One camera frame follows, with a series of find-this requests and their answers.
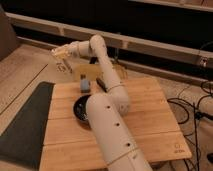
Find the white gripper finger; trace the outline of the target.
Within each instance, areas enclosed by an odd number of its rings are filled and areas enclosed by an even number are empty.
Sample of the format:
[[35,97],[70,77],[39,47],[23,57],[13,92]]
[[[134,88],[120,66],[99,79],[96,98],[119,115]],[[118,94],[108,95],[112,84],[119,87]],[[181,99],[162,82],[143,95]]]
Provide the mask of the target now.
[[67,69],[69,70],[70,73],[72,73],[72,68],[71,65],[69,64],[69,62],[66,59],[62,59],[64,65],[67,67]]

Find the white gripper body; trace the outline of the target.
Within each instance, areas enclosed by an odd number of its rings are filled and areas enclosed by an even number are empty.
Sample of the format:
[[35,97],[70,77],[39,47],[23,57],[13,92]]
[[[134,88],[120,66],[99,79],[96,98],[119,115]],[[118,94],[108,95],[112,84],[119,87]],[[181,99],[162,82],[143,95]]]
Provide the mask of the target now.
[[68,57],[78,57],[78,41],[65,44],[51,50],[51,54],[57,59],[66,59]]

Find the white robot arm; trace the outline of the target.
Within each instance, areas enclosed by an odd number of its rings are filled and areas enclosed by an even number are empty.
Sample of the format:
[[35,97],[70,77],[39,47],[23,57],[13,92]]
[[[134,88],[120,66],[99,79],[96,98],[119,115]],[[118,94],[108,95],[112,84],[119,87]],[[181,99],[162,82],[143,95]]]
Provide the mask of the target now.
[[97,57],[106,93],[90,95],[86,115],[109,171],[153,171],[123,121],[130,98],[107,54],[105,41],[93,35],[88,41],[74,41],[51,50],[56,58]]

